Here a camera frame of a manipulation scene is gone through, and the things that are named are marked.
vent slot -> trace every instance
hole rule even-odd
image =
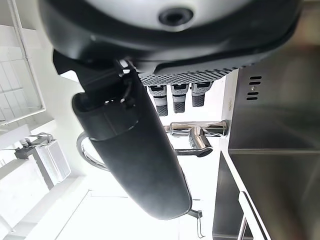
[[[258,80],[258,79],[262,79],[262,76],[251,76],[250,79],[251,80]]]
[[[257,92],[257,91],[254,91],[254,92],[248,92],[248,95],[249,96],[252,96],[252,95],[258,95],[259,94],[259,92]]]
[[[260,85],[261,82],[260,81],[251,81],[249,82],[249,85]]]
[[[258,98],[256,96],[251,96],[251,97],[247,97],[247,100],[258,100]]]

ventilation grille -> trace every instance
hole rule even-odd
[[[165,75],[142,73],[139,77],[145,86],[202,83],[218,80],[235,69],[238,67]]]
[[[258,100],[258,95],[259,92],[257,91],[257,86],[261,84],[261,80],[262,76],[251,76],[250,77],[250,82],[249,82],[249,86],[250,86],[250,90],[247,93],[247,100],[252,101],[252,100]]]

black plastic housing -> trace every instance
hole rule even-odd
[[[127,94],[129,103],[119,96],[94,107],[86,93],[78,93],[73,111],[108,169],[142,209],[161,220],[182,216],[192,207],[189,188],[138,75],[132,75]]]

metal bracket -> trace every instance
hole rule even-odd
[[[191,209],[188,213],[191,217],[196,218],[196,230],[197,230],[197,235],[199,239],[204,238],[205,236],[202,234],[202,228],[201,228],[201,218],[202,218],[202,211],[201,210],[193,210]]]

stainless steel sink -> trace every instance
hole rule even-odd
[[[254,225],[248,221],[244,239],[319,240],[319,2],[304,4],[296,33],[282,49],[239,70],[229,121],[213,239],[237,239],[243,216],[251,215]]]
[[[319,150],[229,153],[272,240],[320,239]]]

